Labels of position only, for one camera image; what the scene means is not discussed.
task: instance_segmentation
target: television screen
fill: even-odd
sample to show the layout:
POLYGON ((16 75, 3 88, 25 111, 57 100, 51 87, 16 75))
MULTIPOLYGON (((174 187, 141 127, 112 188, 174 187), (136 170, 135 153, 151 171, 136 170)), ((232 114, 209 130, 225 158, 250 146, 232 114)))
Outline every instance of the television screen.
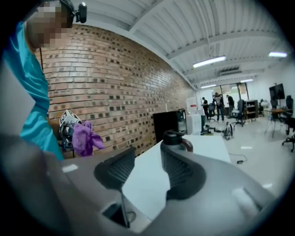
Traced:
POLYGON ((153 114, 153 125, 157 143, 163 139, 163 134, 167 130, 177 130, 187 134, 185 110, 155 113, 153 114))
POLYGON ((276 86, 272 86, 269 88, 269 92, 271 94, 271 100, 273 99, 285 99, 285 92, 283 88, 283 84, 278 84, 276 86))
POLYGON ((277 99, 285 99, 285 92, 283 84, 278 84, 276 86, 276 93, 277 93, 277 99))
POLYGON ((276 100, 277 99, 276 86, 270 87, 269 92, 271 94, 271 100, 276 100))

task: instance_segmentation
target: black bottle cap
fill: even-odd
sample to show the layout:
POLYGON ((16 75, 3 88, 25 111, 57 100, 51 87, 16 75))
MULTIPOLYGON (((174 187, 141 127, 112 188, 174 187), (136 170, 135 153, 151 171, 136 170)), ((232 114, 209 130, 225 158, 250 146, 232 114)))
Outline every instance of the black bottle cap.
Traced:
POLYGON ((163 134, 163 142, 166 145, 177 145, 182 143, 182 136, 184 134, 175 130, 165 131, 163 134))

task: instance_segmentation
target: standing person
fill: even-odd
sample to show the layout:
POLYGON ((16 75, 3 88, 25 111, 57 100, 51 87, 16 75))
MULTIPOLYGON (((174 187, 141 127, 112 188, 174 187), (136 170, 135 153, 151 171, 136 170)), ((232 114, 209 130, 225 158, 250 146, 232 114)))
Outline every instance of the standing person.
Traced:
POLYGON ((221 114, 221 119, 224 121, 224 103, 221 95, 219 95, 218 92, 215 93, 214 101, 216 102, 217 121, 219 121, 219 114, 221 114))
POLYGON ((212 103, 211 103, 214 107, 213 107, 213 115, 216 116, 215 114, 215 108, 216 108, 216 104, 215 104, 215 100, 213 98, 212 103))
POLYGON ((55 46, 56 41, 66 37, 72 27, 74 6, 70 0, 43 2, 25 22, 19 22, 9 37, 2 59, 35 100, 20 136, 53 152, 58 160, 63 159, 56 136, 59 121, 47 119, 49 109, 48 82, 35 56, 37 49, 55 46))
POLYGON ((229 118, 231 118, 231 112, 235 108, 235 101, 233 100, 232 96, 227 95, 227 100, 229 101, 229 118))
POLYGON ((202 97, 202 100, 204 101, 203 105, 202 105, 203 109, 204 109, 204 113, 205 113, 207 119, 209 119, 209 113, 208 113, 209 104, 208 104, 208 101, 204 97, 202 97))

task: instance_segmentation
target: black office chair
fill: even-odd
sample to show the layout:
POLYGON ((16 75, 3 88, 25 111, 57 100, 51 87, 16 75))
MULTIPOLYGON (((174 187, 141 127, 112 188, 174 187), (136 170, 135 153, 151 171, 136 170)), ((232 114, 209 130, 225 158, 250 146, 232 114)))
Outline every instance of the black office chair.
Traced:
MULTIPOLYGON (((293 132, 295 131, 295 118, 288 118, 286 120, 286 124, 288 125, 289 128, 293 129, 293 132)), ((282 142, 282 145, 284 145, 284 143, 286 142, 291 142, 293 144, 293 148, 291 149, 291 152, 294 151, 294 143, 295 143, 295 134, 293 134, 290 138, 286 138, 286 140, 284 142, 282 142)))
POLYGON ((237 124, 242 125, 242 127, 244 126, 245 121, 243 121, 243 117, 244 117, 245 105, 246 105, 246 103, 245 103, 245 101, 243 99, 240 99, 238 101, 238 111, 239 111, 239 113, 238 113, 238 115, 236 117, 236 122, 231 123, 231 124, 234 124, 234 127, 237 124))
POLYGON ((291 117, 293 115, 293 98, 291 95, 286 97, 286 107, 289 111, 284 112, 284 115, 287 117, 291 117))
POLYGON ((259 116, 264 116, 263 106, 261 105, 262 102, 263 102, 263 99, 260 100, 259 107, 258 107, 258 115, 259 116))
POLYGON ((216 121, 215 119, 211 118, 211 117, 214 117, 214 108, 215 108, 215 105, 213 103, 210 103, 208 106, 209 118, 207 119, 207 121, 210 121, 210 120, 216 121))
POLYGON ((291 97, 291 95, 288 95, 286 97, 286 107, 288 111, 282 113, 282 116, 280 117, 280 121, 286 124, 286 135, 288 135, 290 133, 290 127, 287 124, 287 121, 293 115, 293 98, 291 97))
POLYGON ((276 98, 272 98, 271 99, 271 108, 272 109, 276 109, 277 108, 277 99, 276 98))

